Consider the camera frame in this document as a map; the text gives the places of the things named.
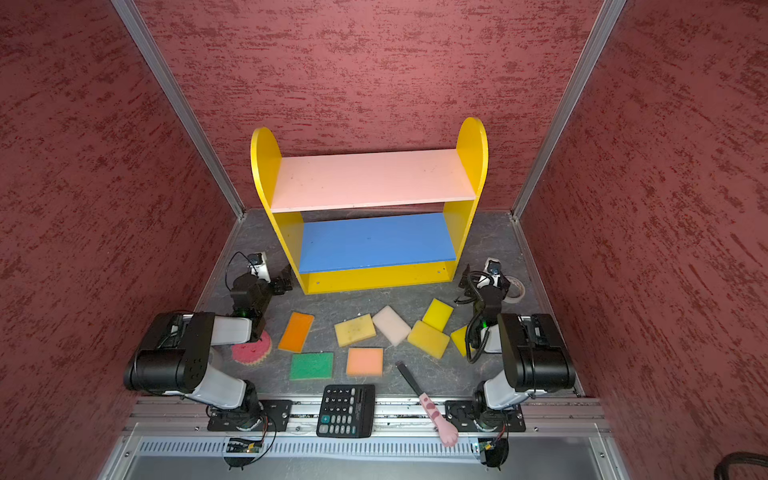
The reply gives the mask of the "yellow orange scrub sponge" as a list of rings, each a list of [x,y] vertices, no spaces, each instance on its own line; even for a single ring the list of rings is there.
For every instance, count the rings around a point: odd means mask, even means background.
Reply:
[[[340,348],[376,336],[376,329],[370,314],[335,324],[334,329]]]

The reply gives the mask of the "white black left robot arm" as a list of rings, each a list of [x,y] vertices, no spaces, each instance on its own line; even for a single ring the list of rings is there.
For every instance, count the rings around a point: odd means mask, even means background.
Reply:
[[[254,384],[217,367],[213,348],[229,346],[232,359],[246,365],[263,360],[272,348],[264,314],[273,297],[291,289],[289,266],[272,280],[246,273],[230,287],[229,316],[185,311],[157,315],[128,362],[125,388],[204,404],[213,420],[231,430],[266,427],[269,416]]]

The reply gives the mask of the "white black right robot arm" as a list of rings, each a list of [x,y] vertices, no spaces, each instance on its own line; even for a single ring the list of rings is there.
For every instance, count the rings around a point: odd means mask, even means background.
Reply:
[[[471,364],[491,354],[502,361],[502,371],[473,394],[470,417],[480,429],[499,429],[520,404],[575,386],[575,367],[554,318],[504,310],[519,304],[526,289],[498,260],[489,258],[482,270],[466,267],[459,288],[463,295],[455,303],[471,305],[472,317],[458,332],[457,347]]]

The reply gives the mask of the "yellow shelf unit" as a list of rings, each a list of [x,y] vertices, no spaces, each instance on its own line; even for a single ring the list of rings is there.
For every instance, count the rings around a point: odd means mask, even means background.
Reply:
[[[447,283],[458,269],[489,167],[486,129],[452,149],[285,157],[250,144],[255,188],[307,295]]]

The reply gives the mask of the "white tape roll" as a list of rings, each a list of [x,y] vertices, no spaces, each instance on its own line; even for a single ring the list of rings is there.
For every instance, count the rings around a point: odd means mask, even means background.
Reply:
[[[515,277],[504,276],[504,279],[509,284],[509,287],[503,302],[507,304],[519,304],[524,299],[526,294],[525,285],[522,281]]]

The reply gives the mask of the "yellow sponge right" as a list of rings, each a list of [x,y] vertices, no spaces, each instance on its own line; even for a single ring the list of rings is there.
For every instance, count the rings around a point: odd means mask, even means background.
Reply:
[[[467,357],[467,351],[470,351],[471,353],[475,351],[475,348],[472,346],[472,343],[467,338],[467,329],[468,329],[468,326],[465,325],[453,331],[450,334],[450,338],[453,344],[456,346],[459,354],[463,358]]]

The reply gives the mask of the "yellow sponge upper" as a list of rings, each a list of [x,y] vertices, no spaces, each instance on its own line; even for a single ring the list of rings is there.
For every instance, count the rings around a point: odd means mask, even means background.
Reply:
[[[438,299],[433,299],[426,313],[422,317],[422,322],[439,332],[443,332],[454,308]]]

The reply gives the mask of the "pink round smiley sponge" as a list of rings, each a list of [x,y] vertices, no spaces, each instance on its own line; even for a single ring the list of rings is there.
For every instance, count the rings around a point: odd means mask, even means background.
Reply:
[[[256,365],[271,353],[272,345],[270,335],[264,331],[257,341],[233,345],[232,360],[242,365]]]

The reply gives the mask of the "orange flat sponge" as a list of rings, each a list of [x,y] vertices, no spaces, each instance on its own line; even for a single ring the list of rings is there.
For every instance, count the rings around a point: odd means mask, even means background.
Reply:
[[[278,344],[278,349],[291,353],[302,353],[313,322],[313,315],[292,312]]]

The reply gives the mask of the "yellow sponge middle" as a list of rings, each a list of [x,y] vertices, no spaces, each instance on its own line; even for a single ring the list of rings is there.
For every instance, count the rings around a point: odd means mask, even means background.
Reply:
[[[423,321],[417,321],[407,341],[435,359],[441,359],[450,342],[450,337]]]

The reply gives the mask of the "green scrub sponge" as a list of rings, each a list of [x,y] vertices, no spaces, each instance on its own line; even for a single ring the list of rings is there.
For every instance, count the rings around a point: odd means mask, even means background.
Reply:
[[[294,354],[291,360],[289,380],[327,380],[333,377],[334,354],[332,352]]]

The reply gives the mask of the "pale pink sponge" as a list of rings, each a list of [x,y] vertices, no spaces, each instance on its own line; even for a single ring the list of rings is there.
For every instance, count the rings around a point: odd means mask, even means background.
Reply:
[[[374,314],[372,321],[393,347],[401,344],[411,333],[411,327],[391,306],[385,306]]]

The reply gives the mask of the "peach orange sponge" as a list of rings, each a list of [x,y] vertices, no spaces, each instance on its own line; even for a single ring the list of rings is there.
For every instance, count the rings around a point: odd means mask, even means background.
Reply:
[[[350,348],[346,374],[349,377],[381,377],[383,357],[382,348]]]

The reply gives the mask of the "black calculator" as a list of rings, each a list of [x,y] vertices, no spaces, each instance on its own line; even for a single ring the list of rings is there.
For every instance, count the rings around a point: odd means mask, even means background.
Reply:
[[[372,435],[376,390],[373,384],[332,384],[323,390],[316,435],[362,439]]]

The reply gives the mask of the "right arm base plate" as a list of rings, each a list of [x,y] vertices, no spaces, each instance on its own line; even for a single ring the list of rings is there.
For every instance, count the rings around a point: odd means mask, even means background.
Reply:
[[[445,418],[460,433],[498,434],[502,431],[521,433],[526,423],[520,405],[505,410],[481,409],[468,400],[448,400]]]

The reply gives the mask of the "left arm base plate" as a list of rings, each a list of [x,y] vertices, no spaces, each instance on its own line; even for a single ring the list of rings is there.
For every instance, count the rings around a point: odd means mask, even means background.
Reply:
[[[260,400],[253,411],[243,408],[223,410],[208,407],[209,432],[234,432],[255,434],[256,432],[284,432],[290,418],[293,402],[288,399]]]

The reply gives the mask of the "pink handled black brush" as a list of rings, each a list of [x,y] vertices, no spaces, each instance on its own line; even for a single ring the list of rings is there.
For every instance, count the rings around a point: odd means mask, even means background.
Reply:
[[[396,367],[407,384],[417,395],[419,403],[424,409],[427,417],[436,427],[442,445],[446,448],[454,447],[459,440],[459,432],[457,428],[448,422],[446,418],[440,413],[433,400],[419,386],[418,382],[415,380],[405,363],[398,361],[396,363]]]

